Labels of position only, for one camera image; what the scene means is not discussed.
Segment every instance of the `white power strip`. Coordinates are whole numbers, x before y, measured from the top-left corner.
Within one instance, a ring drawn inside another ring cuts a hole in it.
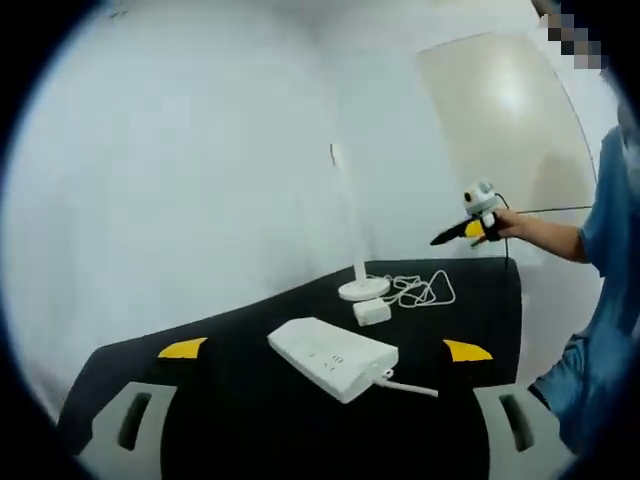
[[[437,397],[429,388],[390,382],[398,347],[334,327],[314,317],[289,320],[267,339],[300,373],[342,403],[372,384]]]

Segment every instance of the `blue shirt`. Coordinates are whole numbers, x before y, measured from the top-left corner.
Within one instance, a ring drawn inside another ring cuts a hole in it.
[[[633,353],[640,314],[640,200],[622,157],[620,129],[602,141],[596,200],[580,231],[587,258],[604,277],[587,328],[573,335],[561,360],[535,386],[560,421],[560,436],[583,450],[606,420]]]

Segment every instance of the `white cable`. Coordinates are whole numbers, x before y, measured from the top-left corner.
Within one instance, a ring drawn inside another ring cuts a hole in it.
[[[432,284],[438,275],[442,275],[444,277],[447,285],[449,286],[449,291],[451,292],[450,299],[440,302],[437,301],[436,294],[432,288]],[[393,288],[399,290],[393,295],[382,297],[382,300],[387,302],[387,304],[389,305],[393,305],[395,302],[398,302],[398,305],[402,308],[435,307],[439,305],[451,305],[456,301],[456,292],[453,290],[451,280],[449,280],[449,276],[444,270],[438,270],[433,274],[428,282],[422,280],[422,278],[420,278],[420,275],[414,275],[411,277],[404,277],[401,275],[392,277],[390,275],[387,275],[384,278],[391,282],[391,286]],[[416,290],[420,287],[422,287],[422,291],[419,294],[411,293],[413,290]],[[412,302],[403,302],[404,298],[411,299]]]
[[[376,379],[373,381],[373,383],[385,388],[393,388],[395,390],[403,390],[405,392],[421,393],[422,395],[429,395],[431,397],[438,398],[438,391],[431,388],[416,387],[415,385],[405,385],[404,383],[390,382],[389,380],[386,380],[384,378]]]

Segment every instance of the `power adapter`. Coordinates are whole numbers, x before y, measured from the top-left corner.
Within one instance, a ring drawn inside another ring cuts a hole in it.
[[[391,318],[391,307],[381,298],[374,298],[373,300],[354,304],[353,313],[358,320],[358,325],[365,327],[389,320]]]

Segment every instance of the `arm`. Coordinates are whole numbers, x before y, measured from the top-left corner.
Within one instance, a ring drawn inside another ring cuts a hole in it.
[[[496,213],[498,233],[502,238],[519,238],[566,260],[589,263],[578,227],[518,215],[511,210],[498,210]]]

